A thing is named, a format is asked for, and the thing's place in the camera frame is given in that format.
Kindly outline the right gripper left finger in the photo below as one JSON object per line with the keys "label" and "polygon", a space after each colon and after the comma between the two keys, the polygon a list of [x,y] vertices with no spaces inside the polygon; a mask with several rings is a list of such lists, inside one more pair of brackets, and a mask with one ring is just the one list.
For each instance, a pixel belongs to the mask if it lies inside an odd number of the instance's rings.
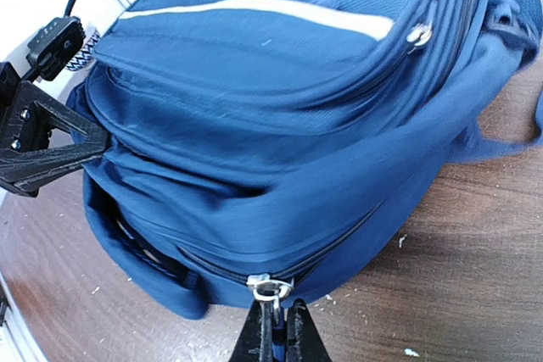
{"label": "right gripper left finger", "polygon": [[272,304],[254,301],[229,362],[272,362]]}

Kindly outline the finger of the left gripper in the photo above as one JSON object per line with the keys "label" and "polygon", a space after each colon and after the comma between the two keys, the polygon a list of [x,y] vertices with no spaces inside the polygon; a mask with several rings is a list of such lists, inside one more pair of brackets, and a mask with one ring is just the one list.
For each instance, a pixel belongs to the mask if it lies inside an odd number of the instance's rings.
{"label": "finger of the left gripper", "polygon": [[102,156],[109,134],[29,81],[1,86],[1,188],[39,189]]}

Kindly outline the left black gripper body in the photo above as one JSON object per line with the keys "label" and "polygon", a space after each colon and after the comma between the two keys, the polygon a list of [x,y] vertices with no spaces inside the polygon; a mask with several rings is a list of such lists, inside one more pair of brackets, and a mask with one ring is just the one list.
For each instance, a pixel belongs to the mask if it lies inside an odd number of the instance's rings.
{"label": "left black gripper body", "polygon": [[48,113],[36,94],[20,88],[21,79],[10,62],[1,63],[1,148],[16,152],[47,149],[51,136]]}

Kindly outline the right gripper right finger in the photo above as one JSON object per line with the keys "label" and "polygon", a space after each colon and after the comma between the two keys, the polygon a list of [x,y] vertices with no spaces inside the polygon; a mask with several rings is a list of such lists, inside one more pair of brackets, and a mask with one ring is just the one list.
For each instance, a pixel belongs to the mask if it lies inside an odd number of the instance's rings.
{"label": "right gripper right finger", "polygon": [[311,317],[309,307],[300,298],[288,309],[286,361],[332,361]]}

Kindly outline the navy blue backpack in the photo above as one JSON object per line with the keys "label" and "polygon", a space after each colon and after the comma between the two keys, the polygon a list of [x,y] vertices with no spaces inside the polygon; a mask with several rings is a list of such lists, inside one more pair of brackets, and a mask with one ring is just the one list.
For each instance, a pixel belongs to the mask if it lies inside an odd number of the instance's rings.
{"label": "navy blue backpack", "polygon": [[525,149],[478,118],[541,38],[541,0],[137,0],[66,101],[109,134],[88,223],[181,317],[314,301],[443,165]]}

